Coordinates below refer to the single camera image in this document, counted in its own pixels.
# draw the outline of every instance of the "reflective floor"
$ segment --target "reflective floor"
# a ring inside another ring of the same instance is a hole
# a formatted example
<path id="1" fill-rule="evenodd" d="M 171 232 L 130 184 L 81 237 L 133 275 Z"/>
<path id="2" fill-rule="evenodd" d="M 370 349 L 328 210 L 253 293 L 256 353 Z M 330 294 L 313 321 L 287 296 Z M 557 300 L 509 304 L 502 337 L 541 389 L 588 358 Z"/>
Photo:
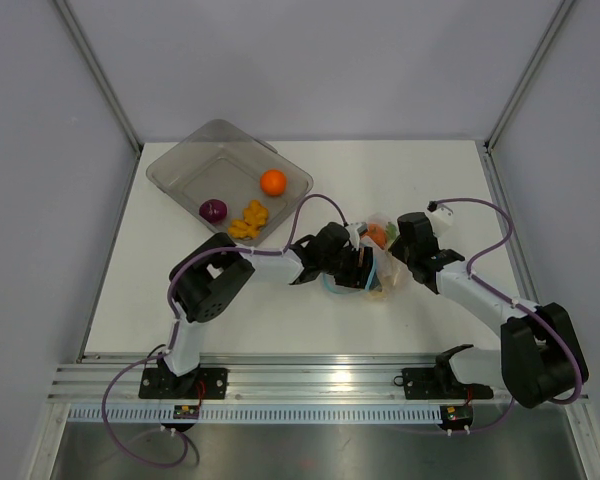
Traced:
<path id="1" fill-rule="evenodd" d="M 498 415 L 476 408 L 476 425 Z M 152 425 L 114 425 L 129 441 Z M 361 425 L 196 425 L 200 452 L 171 470 L 139 465 L 120 453 L 100 424 L 67 425 L 52 476 L 91 479 L 584 479 L 566 415 L 553 406 L 516 407 L 500 428 L 469 437 L 415 432 L 437 427 Z M 139 455 L 175 460 L 182 444 L 158 433 L 134 442 Z"/>

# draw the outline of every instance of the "wall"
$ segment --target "wall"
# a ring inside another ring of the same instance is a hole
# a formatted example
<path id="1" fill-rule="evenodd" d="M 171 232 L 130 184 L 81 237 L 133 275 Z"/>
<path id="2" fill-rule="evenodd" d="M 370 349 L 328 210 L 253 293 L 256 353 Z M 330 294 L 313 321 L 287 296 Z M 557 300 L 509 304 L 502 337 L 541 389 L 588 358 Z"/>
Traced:
<path id="1" fill-rule="evenodd" d="M 0 0 L 0 480 L 77 355 L 132 165 L 50 4 Z"/>
<path id="2" fill-rule="evenodd" d="M 71 0 L 144 141 L 484 139 L 558 0 Z"/>
<path id="3" fill-rule="evenodd" d="M 600 418 L 600 0 L 579 2 L 496 160 L 540 295 L 571 313 Z"/>

